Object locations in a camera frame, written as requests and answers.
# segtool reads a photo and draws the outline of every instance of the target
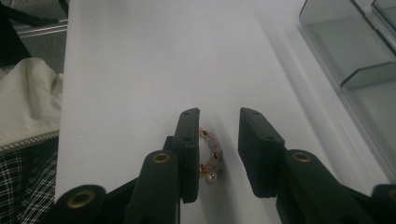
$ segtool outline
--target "white jacket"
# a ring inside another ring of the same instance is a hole
[[[41,59],[0,69],[0,155],[59,135],[62,85]]]

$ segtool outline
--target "bracelet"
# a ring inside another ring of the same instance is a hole
[[[199,128],[199,135],[204,138],[204,140],[208,143],[210,150],[212,151],[210,160],[206,163],[206,165],[199,165],[199,172],[207,180],[215,181],[218,176],[214,173],[214,170],[218,165],[218,158],[221,153],[220,144],[212,133],[204,131],[201,127]]]

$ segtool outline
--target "white table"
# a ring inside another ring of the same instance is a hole
[[[280,222],[275,200],[253,196],[236,151],[242,106],[262,112],[287,148],[314,153],[341,183],[366,194],[387,183],[303,39],[303,4],[72,1],[56,198],[137,177],[192,107],[219,139],[223,165],[214,186],[201,181],[197,202],[181,206],[181,223]]]

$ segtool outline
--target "checkered cloth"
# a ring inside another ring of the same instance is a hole
[[[0,157],[0,223],[39,223],[54,201],[58,138]]]

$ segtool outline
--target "transparent drawer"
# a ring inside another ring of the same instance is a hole
[[[307,0],[300,22],[329,80],[352,105],[351,116],[358,116],[373,150],[387,162],[382,165],[396,176],[395,50],[389,32],[371,21],[375,15],[381,13],[367,15],[354,1]]]

